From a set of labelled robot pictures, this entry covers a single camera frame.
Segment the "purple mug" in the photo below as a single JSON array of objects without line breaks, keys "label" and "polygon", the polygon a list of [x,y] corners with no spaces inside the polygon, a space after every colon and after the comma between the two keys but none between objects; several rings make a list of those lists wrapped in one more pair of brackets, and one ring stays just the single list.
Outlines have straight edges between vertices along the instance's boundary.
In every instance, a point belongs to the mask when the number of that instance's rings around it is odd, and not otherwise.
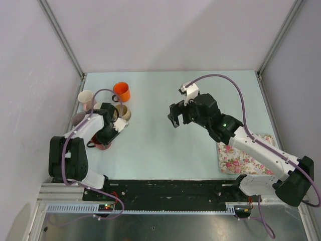
[{"label": "purple mug", "polygon": [[75,114],[71,119],[71,124],[73,127],[76,127],[79,123],[83,121],[86,116],[86,112],[79,112]]}]

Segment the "orange mug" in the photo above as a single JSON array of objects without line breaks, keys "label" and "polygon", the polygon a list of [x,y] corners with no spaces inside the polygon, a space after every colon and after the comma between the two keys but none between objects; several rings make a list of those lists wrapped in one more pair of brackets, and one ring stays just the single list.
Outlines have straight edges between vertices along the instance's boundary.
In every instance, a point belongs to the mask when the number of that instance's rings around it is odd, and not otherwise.
[{"label": "orange mug", "polygon": [[129,85],[126,82],[119,82],[113,87],[114,95],[112,96],[112,101],[114,102],[127,102],[130,100],[130,90]]}]

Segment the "pink mug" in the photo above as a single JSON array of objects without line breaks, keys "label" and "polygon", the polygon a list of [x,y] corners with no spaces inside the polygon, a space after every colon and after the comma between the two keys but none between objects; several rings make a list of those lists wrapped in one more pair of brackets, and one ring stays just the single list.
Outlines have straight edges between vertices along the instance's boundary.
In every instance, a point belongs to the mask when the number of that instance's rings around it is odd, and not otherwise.
[{"label": "pink mug", "polygon": [[91,90],[84,90],[78,94],[78,101],[82,104],[84,111],[88,111],[94,106],[97,101],[94,98],[94,93]]}]

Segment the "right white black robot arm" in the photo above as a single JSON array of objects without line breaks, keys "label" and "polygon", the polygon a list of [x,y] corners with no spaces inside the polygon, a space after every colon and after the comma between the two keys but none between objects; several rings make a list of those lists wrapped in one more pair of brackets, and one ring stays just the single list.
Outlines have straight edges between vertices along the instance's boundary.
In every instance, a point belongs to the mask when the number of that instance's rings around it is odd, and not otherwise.
[{"label": "right white black robot arm", "polygon": [[304,203],[304,197],[314,179],[314,162],[304,156],[287,154],[261,138],[250,138],[244,125],[236,118],[221,113],[216,100],[210,94],[199,94],[189,103],[180,101],[170,105],[169,120],[177,128],[179,116],[183,123],[196,123],[205,128],[217,143],[224,143],[255,159],[274,175],[246,175],[232,188],[232,196],[244,201],[252,195],[277,196],[294,207]]}]

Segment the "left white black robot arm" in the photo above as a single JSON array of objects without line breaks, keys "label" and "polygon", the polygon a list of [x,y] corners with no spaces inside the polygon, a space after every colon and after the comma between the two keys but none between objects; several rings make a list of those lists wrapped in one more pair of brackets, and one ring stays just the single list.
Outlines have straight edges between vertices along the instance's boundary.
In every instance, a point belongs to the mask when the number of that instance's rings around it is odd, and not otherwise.
[{"label": "left white black robot arm", "polygon": [[107,147],[120,134],[121,119],[115,106],[103,103],[101,109],[87,111],[84,119],[63,136],[50,140],[49,175],[68,183],[78,182],[94,188],[94,195],[106,200],[111,195],[110,186],[104,184],[106,177],[89,168],[86,148],[91,140]]}]

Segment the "dark green mug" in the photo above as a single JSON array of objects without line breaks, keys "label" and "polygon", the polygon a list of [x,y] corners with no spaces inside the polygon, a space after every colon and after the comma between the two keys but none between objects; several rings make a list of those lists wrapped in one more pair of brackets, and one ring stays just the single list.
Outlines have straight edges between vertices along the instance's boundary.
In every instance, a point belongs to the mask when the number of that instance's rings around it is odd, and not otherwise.
[{"label": "dark green mug", "polygon": [[93,111],[100,111],[102,110],[102,102],[96,103],[93,107]]}]

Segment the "cream mug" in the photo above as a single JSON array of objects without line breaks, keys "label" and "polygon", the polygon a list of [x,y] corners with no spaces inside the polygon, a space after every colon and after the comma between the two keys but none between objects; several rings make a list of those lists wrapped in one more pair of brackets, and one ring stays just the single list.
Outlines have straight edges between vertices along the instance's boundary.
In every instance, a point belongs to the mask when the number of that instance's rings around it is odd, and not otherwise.
[{"label": "cream mug", "polygon": [[116,105],[113,117],[120,117],[128,122],[131,118],[131,110],[124,104]]}]

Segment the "red round object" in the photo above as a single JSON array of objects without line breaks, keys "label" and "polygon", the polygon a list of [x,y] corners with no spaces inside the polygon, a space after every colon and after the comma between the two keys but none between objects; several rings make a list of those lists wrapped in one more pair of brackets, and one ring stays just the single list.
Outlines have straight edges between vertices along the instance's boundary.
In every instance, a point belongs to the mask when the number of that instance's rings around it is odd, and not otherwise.
[{"label": "red round object", "polygon": [[105,145],[100,143],[96,136],[93,136],[92,139],[86,144],[86,147],[88,148],[97,148],[102,151],[109,149],[110,146],[111,144]]}]

